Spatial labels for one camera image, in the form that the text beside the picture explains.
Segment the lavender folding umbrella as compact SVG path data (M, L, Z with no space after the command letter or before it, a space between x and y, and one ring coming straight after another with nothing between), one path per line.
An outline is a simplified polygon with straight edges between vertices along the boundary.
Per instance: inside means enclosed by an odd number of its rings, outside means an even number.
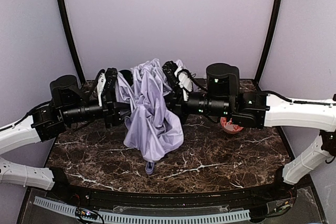
M145 171L151 175L155 162L183 144L184 133L179 117L166 106L164 97L173 89L160 61L146 61L130 72L132 84L119 72L115 87L117 101L128 103L131 110L124 120L128 130L124 144L141 152L147 162Z

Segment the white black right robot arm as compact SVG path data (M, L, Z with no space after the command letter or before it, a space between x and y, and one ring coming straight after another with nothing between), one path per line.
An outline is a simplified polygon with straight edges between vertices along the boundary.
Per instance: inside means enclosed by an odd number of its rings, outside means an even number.
M291 186L323 162L335 159L335 98L305 100L287 98L274 91L240 91L239 69L225 63L206 68L206 87L176 63L163 65L172 94L167 108L181 120L189 115L215 116L240 127L294 126L318 129L312 144L290 163L276 171L275 183ZM199 86L198 92L193 85Z

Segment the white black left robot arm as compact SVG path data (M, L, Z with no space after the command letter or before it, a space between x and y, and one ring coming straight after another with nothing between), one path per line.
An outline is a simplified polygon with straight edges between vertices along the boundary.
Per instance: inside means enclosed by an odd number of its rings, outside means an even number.
M129 106L117 102L117 77L116 68L100 70L87 93L79 88L74 75L52 81L50 101L35 106L20 120L1 128L1 154L56 138L75 123L103 119L107 128L120 125L121 110ZM61 168L31 167L1 158L1 183L53 190L68 184L68 179Z

